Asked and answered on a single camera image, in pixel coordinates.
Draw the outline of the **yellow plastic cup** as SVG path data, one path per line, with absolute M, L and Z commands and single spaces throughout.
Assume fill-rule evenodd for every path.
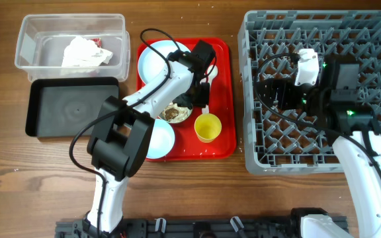
M 222 131 L 222 123 L 214 114 L 201 114 L 194 122 L 197 138 L 203 143 L 214 141 Z

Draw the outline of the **small light blue bowl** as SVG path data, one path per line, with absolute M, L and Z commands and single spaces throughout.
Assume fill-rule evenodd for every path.
M 171 125 L 162 119 L 156 119 L 146 158 L 162 158 L 172 150 L 174 144 L 175 133 Z

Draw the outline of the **red snack wrapper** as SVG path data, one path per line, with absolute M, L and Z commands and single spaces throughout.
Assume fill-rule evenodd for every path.
M 99 47 L 102 47 L 102 42 L 100 38 L 93 38 L 92 41 Z

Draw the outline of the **white napkin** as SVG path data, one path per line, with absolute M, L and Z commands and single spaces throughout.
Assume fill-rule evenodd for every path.
M 92 40 L 76 36 L 65 48 L 62 67 L 97 67 L 108 64 L 113 53 L 99 48 Z

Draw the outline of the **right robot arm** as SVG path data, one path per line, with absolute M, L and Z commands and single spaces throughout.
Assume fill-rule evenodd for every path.
M 353 56 L 325 56 L 314 85 L 292 78 L 254 77 L 254 94 L 270 112 L 299 109 L 315 116 L 343 167 L 362 237 L 381 237 L 381 129 L 373 109 L 357 101 L 359 63 Z

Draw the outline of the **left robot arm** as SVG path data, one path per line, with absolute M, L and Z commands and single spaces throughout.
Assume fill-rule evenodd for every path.
M 84 219 L 91 237 L 118 233 L 128 180 L 147 156 L 155 119 L 172 102 L 187 108 L 209 103 L 210 87 L 203 79 L 215 57 L 203 40 L 189 52 L 168 54 L 155 79 L 123 99 L 107 98 L 98 118 L 86 125 L 92 129 L 87 152 L 97 179 L 93 207 Z

